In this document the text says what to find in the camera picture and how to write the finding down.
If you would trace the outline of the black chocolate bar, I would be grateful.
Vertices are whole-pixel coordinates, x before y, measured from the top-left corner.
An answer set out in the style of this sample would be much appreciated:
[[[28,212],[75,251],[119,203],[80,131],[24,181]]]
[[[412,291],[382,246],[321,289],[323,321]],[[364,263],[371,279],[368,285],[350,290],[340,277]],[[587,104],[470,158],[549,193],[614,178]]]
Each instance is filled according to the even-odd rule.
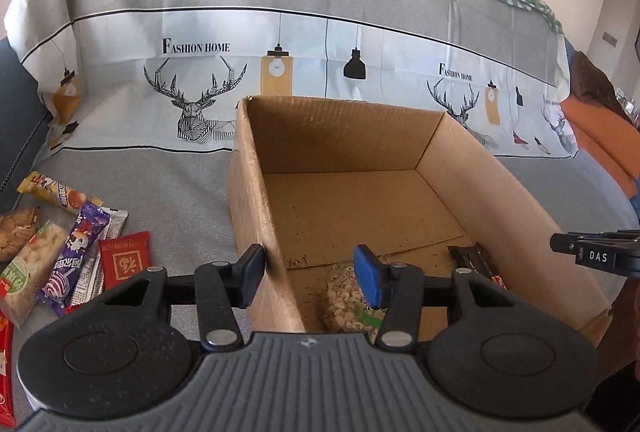
[[[499,287],[506,288],[494,261],[479,242],[469,245],[469,247],[448,245],[447,249],[457,268],[472,269]]]

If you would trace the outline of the red square snack packet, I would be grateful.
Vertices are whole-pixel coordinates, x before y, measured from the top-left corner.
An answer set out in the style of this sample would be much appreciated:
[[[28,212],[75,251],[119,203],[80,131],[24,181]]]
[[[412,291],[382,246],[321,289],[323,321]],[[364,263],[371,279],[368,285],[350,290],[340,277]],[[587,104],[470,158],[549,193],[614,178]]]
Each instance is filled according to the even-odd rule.
[[[151,266],[148,231],[99,241],[104,289],[110,290]]]

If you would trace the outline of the silver snack bar wrapper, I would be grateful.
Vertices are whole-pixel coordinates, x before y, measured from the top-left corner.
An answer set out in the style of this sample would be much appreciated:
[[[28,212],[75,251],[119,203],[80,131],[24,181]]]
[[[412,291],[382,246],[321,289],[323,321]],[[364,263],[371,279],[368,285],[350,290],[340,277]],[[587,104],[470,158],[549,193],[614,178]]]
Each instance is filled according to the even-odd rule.
[[[104,290],[100,241],[118,238],[128,218],[126,210],[114,210],[104,207],[104,211],[110,215],[110,221],[104,230],[99,233],[99,236],[96,237],[96,241],[91,244],[85,256],[85,261],[82,263],[76,285],[66,303],[65,311],[71,311],[75,306],[90,302]]]

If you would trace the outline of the purple candy wrapper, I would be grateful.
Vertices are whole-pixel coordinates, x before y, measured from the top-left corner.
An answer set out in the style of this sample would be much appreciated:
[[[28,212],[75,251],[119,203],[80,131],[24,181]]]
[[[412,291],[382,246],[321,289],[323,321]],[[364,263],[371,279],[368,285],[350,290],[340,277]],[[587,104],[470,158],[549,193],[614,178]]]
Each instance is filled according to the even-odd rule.
[[[38,299],[49,306],[56,316],[65,314],[86,255],[110,219],[106,210],[90,201],[81,206],[49,279],[37,292]]]

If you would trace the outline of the green white puffed snack pack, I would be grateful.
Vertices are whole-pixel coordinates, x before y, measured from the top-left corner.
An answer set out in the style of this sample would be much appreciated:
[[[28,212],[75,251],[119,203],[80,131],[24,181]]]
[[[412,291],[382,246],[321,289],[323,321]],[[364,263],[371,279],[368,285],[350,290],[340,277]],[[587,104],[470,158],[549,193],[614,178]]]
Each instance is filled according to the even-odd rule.
[[[20,328],[47,283],[66,240],[66,230],[47,221],[1,273],[1,313]]]

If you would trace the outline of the yellow orange snack bar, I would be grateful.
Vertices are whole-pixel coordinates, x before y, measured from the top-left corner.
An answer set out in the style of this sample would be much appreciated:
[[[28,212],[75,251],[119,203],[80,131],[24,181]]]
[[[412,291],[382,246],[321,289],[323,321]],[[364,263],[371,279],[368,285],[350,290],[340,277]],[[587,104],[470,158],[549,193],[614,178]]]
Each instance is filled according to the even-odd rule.
[[[65,186],[55,179],[33,171],[17,186],[16,191],[22,195],[33,195],[59,207],[60,209],[77,215],[86,202],[102,207],[103,201],[96,196],[89,196],[80,190]]]

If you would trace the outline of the brown cracker bag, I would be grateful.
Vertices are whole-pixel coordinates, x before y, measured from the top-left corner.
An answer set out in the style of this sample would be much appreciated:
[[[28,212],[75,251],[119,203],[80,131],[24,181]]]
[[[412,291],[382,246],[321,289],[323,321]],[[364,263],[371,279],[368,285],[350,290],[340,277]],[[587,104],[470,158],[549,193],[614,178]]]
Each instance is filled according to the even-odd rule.
[[[0,216],[0,262],[10,262],[36,233],[38,209],[21,209]]]

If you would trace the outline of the red long snack bag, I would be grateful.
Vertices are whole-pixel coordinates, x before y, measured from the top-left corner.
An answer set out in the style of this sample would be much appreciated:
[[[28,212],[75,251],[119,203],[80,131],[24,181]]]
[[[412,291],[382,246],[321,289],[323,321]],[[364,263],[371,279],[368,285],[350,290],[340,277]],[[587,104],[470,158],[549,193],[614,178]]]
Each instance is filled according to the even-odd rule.
[[[0,317],[0,423],[13,429],[16,421],[13,411],[11,351],[13,325],[4,315]]]

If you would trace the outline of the orange cushion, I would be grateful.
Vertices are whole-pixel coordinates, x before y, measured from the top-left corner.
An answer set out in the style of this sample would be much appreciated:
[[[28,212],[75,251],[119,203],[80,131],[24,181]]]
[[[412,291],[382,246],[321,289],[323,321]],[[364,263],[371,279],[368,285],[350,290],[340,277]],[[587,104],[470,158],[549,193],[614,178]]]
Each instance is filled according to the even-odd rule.
[[[613,178],[627,198],[639,193],[639,132],[605,106],[570,96],[561,103],[578,141]]]

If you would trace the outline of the brown cardboard box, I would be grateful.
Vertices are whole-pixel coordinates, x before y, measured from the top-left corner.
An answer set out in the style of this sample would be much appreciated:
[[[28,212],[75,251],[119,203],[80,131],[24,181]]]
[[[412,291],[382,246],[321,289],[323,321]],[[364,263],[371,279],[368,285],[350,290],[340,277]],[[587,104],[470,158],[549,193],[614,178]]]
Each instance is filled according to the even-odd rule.
[[[481,244],[509,290],[599,343],[611,305],[552,252],[558,225],[448,115],[362,101],[256,96],[236,107],[228,199],[236,245],[267,252],[257,331],[319,332],[330,267],[358,244],[447,276],[453,244]]]

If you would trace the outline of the brown blanket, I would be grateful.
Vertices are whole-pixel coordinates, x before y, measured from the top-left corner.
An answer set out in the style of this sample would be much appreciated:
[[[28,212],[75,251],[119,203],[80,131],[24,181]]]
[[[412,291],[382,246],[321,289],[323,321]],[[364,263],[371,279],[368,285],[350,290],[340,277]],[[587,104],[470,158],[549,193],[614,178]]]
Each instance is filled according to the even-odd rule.
[[[624,121],[630,122],[606,74],[581,51],[577,51],[570,59],[570,89],[580,101],[603,106]]]

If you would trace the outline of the grey deer print cloth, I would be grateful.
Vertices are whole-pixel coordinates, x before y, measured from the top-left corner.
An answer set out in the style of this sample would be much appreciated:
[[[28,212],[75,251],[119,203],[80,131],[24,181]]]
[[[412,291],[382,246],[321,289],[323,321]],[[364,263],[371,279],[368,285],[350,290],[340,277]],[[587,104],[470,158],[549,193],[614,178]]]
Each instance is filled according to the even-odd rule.
[[[444,112],[504,157],[577,143],[561,33],[512,0],[12,0],[49,148],[228,148],[246,96]]]

